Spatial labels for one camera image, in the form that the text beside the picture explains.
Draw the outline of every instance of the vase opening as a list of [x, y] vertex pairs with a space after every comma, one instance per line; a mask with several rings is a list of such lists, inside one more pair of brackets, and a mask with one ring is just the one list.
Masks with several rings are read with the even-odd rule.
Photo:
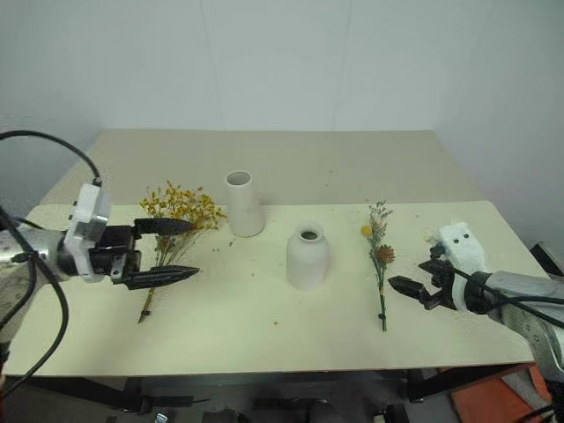
[[319, 235], [314, 231], [304, 231], [301, 233], [301, 239], [305, 241], [315, 241]]
[[241, 186], [250, 182], [250, 173], [243, 170], [232, 172], [226, 178], [229, 185]]

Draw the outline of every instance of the beige tabletop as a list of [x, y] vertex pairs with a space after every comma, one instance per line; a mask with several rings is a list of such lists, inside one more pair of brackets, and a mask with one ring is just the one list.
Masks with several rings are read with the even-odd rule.
[[[137, 318], [145, 292], [105, 279], [63, 284], [70, 325], [39, 375], [200, 375], [276, 371], [464, 366], [532, 360], [529, 346], [487, 317], [446, 308], [426, 311], [388, 289], [389, 331], [376, 317], [375, 274], [360, 236], [367, 205], [393, 203], [388, 242], [397, 252], [390, 276], [424, 282], [425, 237], [466, 221], [492, 271], [544, 272], [497, 210], [474, 188], [432, 131], [320, 133], [107, 130], [90, 153], [112, 192], [110, 223], [130, 224], [146, 187], [166, 179], [203, 185], [225, 202], [224, 175], [250, 170], [267, 224], [251, 239], [227, 225], [205, 234], [184, 264], [203, 271], [157, 290], [152, 315]], [[64, 229], [70, 203], [91, 176], [76, 165], [30, 219]], [[325, 284], [303, 293], [286, 282], [285, 248], [303, 219], [321, 223], [330, 243]], [[154, 240], [143, 239], [152, 264]], [[13, 343], [6, 372], [22, 374], [48, 348], [60, 312], [41, 289]]]
[[[428, 259], [425, 238], [466, 221], [486, 250], [492, 271], [543, 276], [524, 245], [486, 201], [393, 204], [387, 242], [397, 252], [389, 276], [434, 288], [417, 264]], [[63, 229], [67, 204], [38, 206], [31, 219]], [[108, 279], [63, 283], [70, 303], [68, 333], [39, 375], [201, 375], [309, 370], [360, 370], [485, 365], [531, 361], [523, 338], [483, 315], [446, 308], [426, 311], [387, 289], [389, 331], [382, 332], [375, 272], [360, 235], [365, 204], [286, 205], [265, 209], [267, 225], [235, 239], [223, 225], [202, 236], [182, 264], [202, 272], [157, 290], [152, 315], [137, 323], [145, 292]], [[116, 206], [111, 223], [143, 216], [139, 206]], [[286, 242], [303, 219], [325, 230], [331, 260], [314, 292], [286, 282]], [[145, 266], [154, 241], [139, 244]], [[60, 311], [50, 286], [34, 300], [7, 363], [25, 372], [56, 334]]]
[[[166, 179], [226, 203], [225, 175], [250, 171], [263, 204], [483, 200], [434, 132], [104, 130], [89, 152], [114, 204], [136, 204]], [[44, 198], [71, 204], [91, 181], [79, 163]]]

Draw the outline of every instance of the round white vase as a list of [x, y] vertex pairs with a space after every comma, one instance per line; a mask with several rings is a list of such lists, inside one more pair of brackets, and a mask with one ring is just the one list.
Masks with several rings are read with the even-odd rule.
[[298, 225], [286, 247], [286, 276], [298, 289], [311, 291], [323, 283], [329, 262], [329, 244], [323, 228], [312, 221]]
[[253, 188], [253, 177], [246, 170], [226, 176], [227, 221], [231, 231], [242, 237], [254, 236], [264, 228], [264, 215]]

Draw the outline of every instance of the black cable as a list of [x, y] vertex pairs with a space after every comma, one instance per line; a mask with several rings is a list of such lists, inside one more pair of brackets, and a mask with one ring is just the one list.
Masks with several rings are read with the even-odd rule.
[[61, 327], [56, 335], [53, 344], [49, 349], [41, 356], [41, 358], [15, 383], [13, 383], [4, 393], [3, 398], [8, 397], [19, 385], [28, 380], [32, 375], [49, 359], [56, 348], [61, 344], [64, 337], [64, 332], [67, 330], [69, 325], [69, 304], [64, 296], [63, 289], [59, 285], [59, 279], [57, 275], [47, 266], [43, 260], [39, 257], [39, 253], [33, 249], [33, 247], [27, 242], [26, 238], [19, 232], [19, 230], [14, 226], [11, 217], [6, 211], [0, 206], [0, 223], [6, 227], [10, 232], [11, 236], [16, 240], [19, 246], [24, 250], [24, 253], [28, 255], [28, 260], [30, 260], [43, 275], [47, 278], [49, 283], [53, 286], [56, 296], [61, 304]]
[[18, 217], [12, 217], [12, 219], [17, 221], [18, 223], [23, 223], [23, 224], [26, 224], [28, 226], [34, 227], [35, 229], [45, 229], [43, 226], [37, 225], [36, 223], [33, 223], [31, 220], [27, 220], [27, 219], [24, 219], [24, 218], [18, 218]]
[[86, 164], [90, 167], [92, 173], [94, 174], [94, 180], [93, 180], [94, 185], [100, 186], [102, 184], [100, 172], [98, 171], [96, 165], [94, 165], [94, 162], [87, 155], [81, 152], [77, 147], [75, 147], [70, 143], [67, 143], [63, 139], [58, 137], [53, 137], [52, 135], [45, 134], [37, 130], [8, 130], [6, 132], [0, 132], [0, 141], [11, 137], [38, 137], [38, 138], [48, 139], [49, 141], [53, 141], [54, 143], [62, 145], [68, 150], [74, 152], [76, 155], [79, 156], [80, 159], [86, 162]]
[[524, 416], [522, 416], [516, 423], [524, 423], [525, 421], [529, 421], [533, 417], [537, 417], [537, 416], [540, 416], [541, 414], [544, 414], [545, 412], [551, 411], [553, 408], [554, 408], [554, 405], [549, 404], [545, 407], [539, 408], [538, 410], [534, 410], [534, 411], [530, 412], [529, 414], [525, 414]]
[[37, 285], [37, 269], [35, 268], [35, 264], [31, 260], [27, 260], [27, 268], [29, 270], [29, 283], [27, 284], [26, 293], [3, 317], [2, 321], [0, 321], [0, 330], [2, 330], [4, 326], [16, 315], [16, 313], [18, 313], [21, 308], [26, 305], [27, 301], [33, 295], [33, 291], [35, 291], [35, 286]]
[[[535, 295], [529, 295], [523, 297], [510, 297], [510, 298], [514, 301], [519, 301], [519, 302], [542, 302], [543, 304], [556, 304], [556, 305], [564, 306], [564, 299], [562, 298], [542, 297]], [[490, 308], [487, 311], [489, 313], [490, 311], [505, 306], [507, 304], [508, 304], [507, 301], [495, 302], [490, 306]]]
[[525, 306], [524, 304], [521, 304], [519, 301], [515, 301], [514, 299], [512, 299], [511, 297], [508, 297], [507, 295], [501, 293], [500, 291], [498, 291], [495, 288], [492, 288], [491, 286], [488, 286], [486, 284], [480, 284], [478, 282], [476, 282], [475, 280], [473, 280], [471, 278], [471, 276], [467, 273], [464, 273], [463, 271], [460, 271], [459, 269], [453, 267], [452, 270], [457, 274], [462, 276], [463, 278], [467, 279], [469, 282], [472, 282], [473, 284], [477, 284], [477, 286], [480, 289], [483, 289], [484, 291], [488, 291], [490, 294], [492, 294], [494, 297], [496, 297], [498, 300], [501, 301], [506, 301], [507, 304], [510, 304], [512, 306], [515, 306], [517, 308], [520, 308], [523, 311], [526, 311], [527, 313], [530, 313], [536, 317], [538, 317], [539, 319], [544, 320], [545, 322], [549, 322], [550, 324], [553, 324], [554, 326], [557, 326], [559, 328], [564, 329], [564, 322], [555, 319], [549, 315], [546, 315], [545, 313], [542, 313], [540, 311], [535, 310], [534, 308], [531, 308], [529, 306]]

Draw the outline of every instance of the dried flower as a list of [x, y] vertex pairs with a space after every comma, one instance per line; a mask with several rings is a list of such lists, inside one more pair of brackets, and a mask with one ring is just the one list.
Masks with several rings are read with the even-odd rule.
[[[200, 233], [218, 229], [219, 221], [226, 216], [221, 208], [215, 205], [213, 199], [204, 193], [203, 187], [198, 187], [196, 191], [183, 190], [180, 185], [174, 185], [170, 181], [167, 181], [164, 192], [160, 187], [151, 193], [147, 192], [147, 197], [141, 200], [140, 205], [152, 218], [181, 219], [194, 224], [194, 229], [184, 234], [156, 236], [157, 266], [168, 265], [179, 260]], [[151, 288], [147, 294], [139, 322], [151, 314], [149, 306], [154, 290], [155, 288]]]
[[360, 229], [360, 233], [362, 234], [362, 236], [370, 238], [372, 236], [372, 227], [365, 225]]
[[385, 201], [379, 201], [376, 205], [370, 205], [370, 226], [363, 226], [361, 232], [370, 242], [370, 259], [376, 269], [378, 277], [378, 293], [380, 294], [380, 305], [382, 312], [378, 317], [382, 320], [382, 329], [386, 331], [386, 302], [384, 297], [384, 273], [388, 264], [395, 259], [394, 249], [389, 245], [382, 244], [382, 239], [388, 228], [387, 219], [392, 213], [388, 210]]
[[382, 245], [376, 250], [376, 259], [382, 263], [389, 264], [394, 261], [396, 257], [394, 256], [394, 249], [389, 245]]

